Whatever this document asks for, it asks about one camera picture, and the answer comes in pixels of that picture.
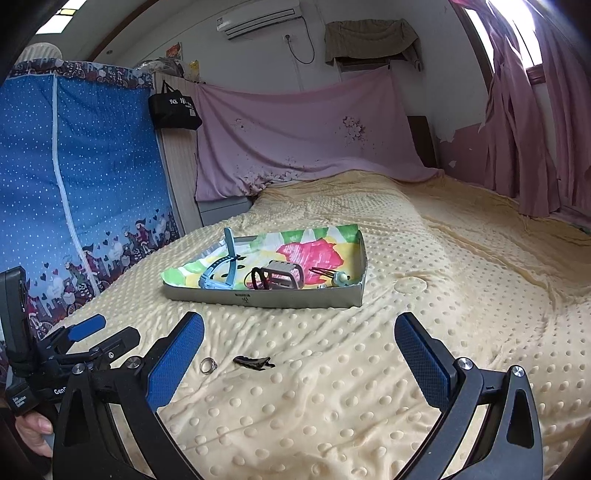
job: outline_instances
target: pink sheet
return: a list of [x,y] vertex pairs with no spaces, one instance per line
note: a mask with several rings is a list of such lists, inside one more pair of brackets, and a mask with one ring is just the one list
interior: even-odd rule
[[254,195],[271,183],[365,170],[418,182],[413,144],[392,72],[383,67],[320,90],[282,95],[196,85],[198,201]]

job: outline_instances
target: ceiling light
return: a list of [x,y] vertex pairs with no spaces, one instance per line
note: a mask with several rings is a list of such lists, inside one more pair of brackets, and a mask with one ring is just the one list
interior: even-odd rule
[[44,33],[62,33],[66,25],[70,23],[71,19],[72,17],[67,15],[54,15],[49,19],[49,22],[37,30],[37,35]]
[[71,8],[62,8],[56,13],[56,15],[69,15],[70,17],[72,17],[75,13],[76,10],[73,10]]
[[71,8],[72,10],[79,10],[84,5],[86,0],[69,0],[62,8]]

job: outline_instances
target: fabric wardrobe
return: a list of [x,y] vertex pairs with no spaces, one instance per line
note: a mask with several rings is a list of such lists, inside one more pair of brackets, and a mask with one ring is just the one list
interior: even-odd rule
[[54,60],[19,64],[0,88],[0,271],[27,271],[39,338],[178,238],[151,87],[150,75]]

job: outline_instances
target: screw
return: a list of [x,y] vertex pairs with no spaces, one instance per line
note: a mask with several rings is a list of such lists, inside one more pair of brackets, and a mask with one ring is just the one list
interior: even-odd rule
[[130,356],[125,361],[125,366],[127,368],[138,368],[142,364],[142,359],[138,356]]
[[72,373],[74,375],[80,375],[86,368],[85,364],[76,364],[72,367]]
[[525,375],[525,370],[523,370],[519,365],[516,365],[511,369],[511,373],[516,377],[523,377]]
[[460,368],[462,370],[471,370],[472,367],[474,366],[474,364],[472,363],[472,360],[470,360],[469,358],[458,358],[457,359],[457,364],[460,366]]

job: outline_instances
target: black tote bag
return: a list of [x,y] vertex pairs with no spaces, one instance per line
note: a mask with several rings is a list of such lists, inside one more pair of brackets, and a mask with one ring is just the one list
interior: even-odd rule
[[193,99],[174,90],[162,82],[162,92],[155,93],[148,99],[150,116],[155,129],[185,128],[198,129],[203,121],[197,113]]

